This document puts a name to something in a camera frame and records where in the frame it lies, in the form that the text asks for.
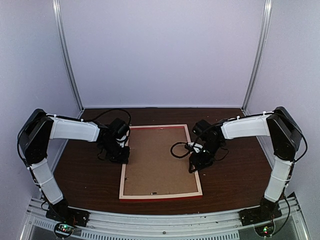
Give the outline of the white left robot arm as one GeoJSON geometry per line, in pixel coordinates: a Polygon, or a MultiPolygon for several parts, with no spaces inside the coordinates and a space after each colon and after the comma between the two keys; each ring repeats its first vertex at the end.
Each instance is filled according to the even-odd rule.
{"type": "Polygon", "coordinates": [[[108,124],[94,119],[80,119],[49,114],[41,108],[35,109],[17,135],[17,152],[35,184],[47,201],[54,205],[52,213],[61,222],[72,218],[72,211],[61,203],[64,194],[48,162],[51,141],[77,140],[97,144],[103,160],[127,164],[130,148],[130,122],[115,118],[108,124]]]}

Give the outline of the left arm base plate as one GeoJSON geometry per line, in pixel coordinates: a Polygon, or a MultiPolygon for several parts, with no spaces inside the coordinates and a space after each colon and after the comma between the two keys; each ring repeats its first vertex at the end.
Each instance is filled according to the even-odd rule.
{"type": "Polygon", "coordinates": [[[70,226],[86,227],[89,220],[90,213],[86,210],[79,210],[75,208],[54,209],[49,208],[45,217],[59,223],[70,226]]]}

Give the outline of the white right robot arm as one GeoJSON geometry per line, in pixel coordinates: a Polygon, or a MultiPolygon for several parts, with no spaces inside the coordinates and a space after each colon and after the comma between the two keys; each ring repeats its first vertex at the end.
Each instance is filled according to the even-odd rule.
{"type": "Polygon", "coordinates": [[[237,116],[214,124],[203,119],[195,124],[192,131],[204,144],[199,146],[194,141],[185,146],[191,153],[188,169],[190,173],[210,167],[216,161],[216,152],[225,145],[227,140],[257,136],[270,137],[274,167],[260,206],[256,210],[259,220],[268,220],[276,212],[276,205],[290,181],[290,174],[298,161],[296,154],[301,141],[304,140],[300,127],[287,109],[278,106],[270,112],[237,116]]]}

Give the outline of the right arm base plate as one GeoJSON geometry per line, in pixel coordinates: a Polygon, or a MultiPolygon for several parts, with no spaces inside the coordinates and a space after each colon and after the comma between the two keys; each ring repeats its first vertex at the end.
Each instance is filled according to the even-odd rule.
{"type": "Polygon", "coordinates": [[[262,212],[261,207],[246,208],[238,212],[242,226],[255,225],[262,222],[271,221],[282,216],[280,210],[272,212],[262,212]]]}

